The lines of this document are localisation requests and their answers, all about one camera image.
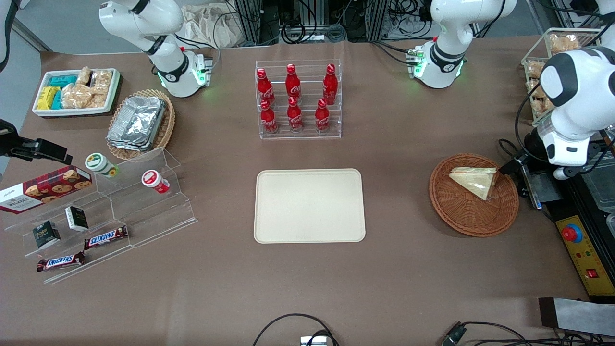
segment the red bottle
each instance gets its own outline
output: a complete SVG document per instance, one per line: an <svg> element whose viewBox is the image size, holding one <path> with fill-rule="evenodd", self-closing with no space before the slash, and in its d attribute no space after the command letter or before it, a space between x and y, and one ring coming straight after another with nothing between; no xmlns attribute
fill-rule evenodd
<svg viewBox="0 0 615 346"><path fill-rule="evenodd" d="M276 122L276 114L269 108L269 101L261 101L261 122L263 129L268 134L276 134L279 130Z"/></svg>
<svg viewBox="0 0 615 346"><path fill-rule="evenodd" d="M335 76L335 65L327 65L327 75L322 82L322 95L327 101L327 105L335 104L335 97L338 94L338 78Z"/></svg>
<svg viewBox="0 0 615 346"><path fill-rule="evenodd" d="M327 109L327 101L325 99L318 100L316 131L320 134L329 132L329 110Z"/></svg>
<svg viewBox="0 0 615 346"><path fill-rule="evenodd" d="M297 102L301 101L301 81L296 74L296 68L293 64L286 66L286 93L289 97L296 97Z"/></svg>
<svg viewBox="0 0 615 346"><path fill-rule="evenodd" d="M256 76L258 77L258 83L256 84L256 88L258 89L258 95L262 100L269 101L269 104L272 105L276 101L276 97L273 94L273 86L267 78L267 72L265 72L264 68L259 68L256 71Z"/></svg>
<svg viewBox="0 0 615 346"><path fill-rule="evenodd" d="M288 98L288 123L290 130L294 133L301 132L303 130L303 121L301 120L301 109L297 106L297 98L291 96Z"/></svg>

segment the floor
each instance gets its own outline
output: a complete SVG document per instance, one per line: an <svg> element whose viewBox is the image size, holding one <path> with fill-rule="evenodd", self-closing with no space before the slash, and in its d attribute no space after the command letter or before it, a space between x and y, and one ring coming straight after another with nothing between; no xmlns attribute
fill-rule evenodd
<svg viewBox="0 0 615 346"><path fill-rule="evenodd" d="M98 20L103 0L32 0L17 13L35 35L52 50L68 54L138 52L127 41L108 34ZM179 5L200 4L203 0L176 0ZM491 37L538 34L525 0L518 0L512 14L499 19ZM41 74L38 53L22 38L11 35L11 58L0 74L1 117L20 128L31 106ZM0 157L0 174L8 159Z"/></svg>

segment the brown table surface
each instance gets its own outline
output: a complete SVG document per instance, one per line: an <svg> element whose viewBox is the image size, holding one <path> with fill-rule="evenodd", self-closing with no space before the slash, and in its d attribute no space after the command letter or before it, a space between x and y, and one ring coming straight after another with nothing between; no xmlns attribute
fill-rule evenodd
<svg viewBox="0 0 615 346"><path fill-rule="evenodd" d="M172 99L177 122L167 149L183 164L180 183L199 222L55 285L44 285L24 258L21 237L0 232L0 340L251 345L266 323L290 312L323 319L343 345L434 345L457 320L551 337L536 298L587 298L553 224L522 200L510 230L471 238L438 217L427 192L431 171L450 155L505 163L497 139L514 139L525 93L518 65L536 40L475 40L463 74L444 90L408 79L401 63L369 44L224 50L211 87ZM255 61L332 57L344 68L342 139L261 141ZM162 89L145 54L42 55L43 71L84 65L117 68L121 99ZM28 113L21 135L68 147L79 165L93 151L108 152L109 120ZM2 187L58 167L12 159ZM361 172L365 239L258 244L256 175L317 168ZM260 344L297 345L317 329L309 320L281 321ZM486 336L510 337L480 327L467 335Z"/></svg>

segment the white tray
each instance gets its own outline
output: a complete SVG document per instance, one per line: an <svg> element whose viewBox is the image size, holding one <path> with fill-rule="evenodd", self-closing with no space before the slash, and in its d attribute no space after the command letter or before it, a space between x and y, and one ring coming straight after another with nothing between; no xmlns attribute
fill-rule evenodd
<svg viewBox="0 0 615 346"><path fill-rule="evenodd" d="M80 70L65 70L65 71L50 71L45 72L45 75L42 78L41 85L39 86L38 91L36 92L36 98L34 99L34 104L32 105L32 112L42 118L70 118L73 116L92 116L101 113L107 113L111 110L113 106L113 101L116 96L117 85L119 84L120 73L115 68L96 68L94 70L103 70L103 71L111 71L113 76L111 77L111 85L109 86L109 92L107 93L107 99L105 100L105 105L103 107L96 108L82 108L80 110L38 110L36 109L36 104L38 102L39 97L41 97L42 88L49 86L49 81L51 77L56 76L77 76Z"/></svg>
<svg viewBox="0 0 615 346"><path fill-rule="evenodd" d="M356 169L263 171L256 178L254 239L270 243L356 243L365 237Z"/></svg>

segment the round wicker basket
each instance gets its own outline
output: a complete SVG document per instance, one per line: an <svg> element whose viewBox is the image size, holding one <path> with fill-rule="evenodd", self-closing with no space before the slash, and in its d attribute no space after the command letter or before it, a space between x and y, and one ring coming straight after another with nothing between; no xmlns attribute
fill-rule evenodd
<svg viewBox="0 0 615 346"><path fill-rule="evenodd" d="M156 141L154 142L154 147L152 149L166 147L169 143L169 140L171 139L171 133L173 132L173 126L175 125L175 109L173 108L171 100L169 100L169 97L166 96L163 92L151 89L138 91L129 97L132 96L158 97L167 103L162 121L160 123L160 128L158 129L158 134L156 135ZM113 118L111 118L111 124L109 125L109 129L111 129L111 126L113 126L113 122L115 122L119 110L122 108L124 102L126 102L127 99L128 97L124 101L122 101L122 103L116 109L115 113L113 114ZM145 151L116 148L109 143L107 143L107 147L109 147L109 151L111 151L111 154L113 154L113 156L124 160L136 158L137 156L145 153Z"/></svg>
<svg viewBox="0 0 615 346"><path fill-rule="evenodd" d="M438 215L455 230L470 236L494 236L510 228L519 211L519 196L512 179L497 172L496 184L483 201L448 176L455 167L497 165L475 154L457 154L439 163L429 179L429 197Z"/></svg>

